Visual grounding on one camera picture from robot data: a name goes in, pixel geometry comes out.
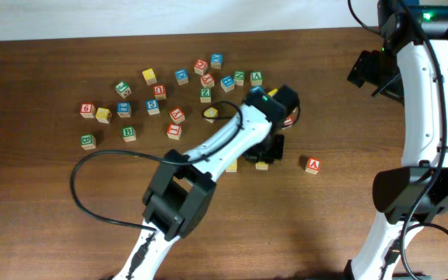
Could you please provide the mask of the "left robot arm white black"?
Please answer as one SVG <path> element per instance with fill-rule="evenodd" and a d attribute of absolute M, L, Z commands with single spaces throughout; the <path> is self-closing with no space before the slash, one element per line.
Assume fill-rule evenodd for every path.
<path fill-rule="evenodd" d="M 299 95 L 282 86 L 274 96 L 246 95 L 240 110 L 211 138 L 183 154 L 167 153 L 182 165 L 159 165 L 142 202 L 143 230 L 117 279 L 152 279 L 171 247 L 205 216 L 225 169 L 250 149 L 267 150 L 274 134 L 299 106 Z"/>

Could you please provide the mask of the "yellow block letter S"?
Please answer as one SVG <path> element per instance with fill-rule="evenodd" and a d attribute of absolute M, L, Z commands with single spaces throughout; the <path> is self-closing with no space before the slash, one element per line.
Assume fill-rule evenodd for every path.
<path fill-rule="evenodd" d="M 233 160 L 226 168 L 227 173 L 235 173 L 237 171 L 238 163 L 237 160 Z"/>
<path fill-rule="evenodd" d="M 268 170 L 269 164 L 265 162 L 258 162 L 255 164 L 256 170 Z"/>

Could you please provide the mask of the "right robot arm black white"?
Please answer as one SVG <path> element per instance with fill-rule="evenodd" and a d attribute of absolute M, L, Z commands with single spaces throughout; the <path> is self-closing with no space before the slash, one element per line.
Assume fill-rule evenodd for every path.
<path fill-rule="evenodd" d="M 404 107 L 405 140 L 397 169 L 373 181 L 376 218 L 346 279 L 390 279 L 407 264 L 406 247 L 448 210 L 448 5 L 380 1 L 378 51 L 363 51 L 350 83 L 375 86 Z"/>

